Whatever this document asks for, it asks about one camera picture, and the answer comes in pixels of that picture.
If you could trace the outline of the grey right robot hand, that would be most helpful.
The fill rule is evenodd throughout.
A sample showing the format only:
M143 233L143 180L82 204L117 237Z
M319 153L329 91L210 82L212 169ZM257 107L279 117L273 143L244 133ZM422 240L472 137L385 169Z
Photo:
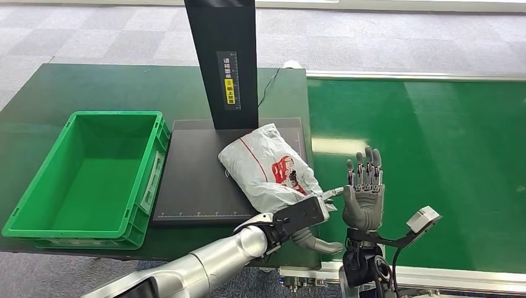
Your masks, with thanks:
M357 166L347 161L344 222L356 230L375 231L383 220L384 190L380 152L370 146L356 153Z

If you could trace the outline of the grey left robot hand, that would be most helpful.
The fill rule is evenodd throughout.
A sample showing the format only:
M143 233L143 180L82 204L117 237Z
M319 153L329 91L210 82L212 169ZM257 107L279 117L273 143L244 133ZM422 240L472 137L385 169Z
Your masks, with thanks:
M333 204L333 197L340 196L343 193L343 187L331 189L320 194L321 200L327 209L327 213L337 211ZM339 242L326 242L322 239L316 238L309 228L304 228L298 232L295 232L291 236L292 242L296 245L321 253L324 255L335 255L336 253L343 250L343 245Z

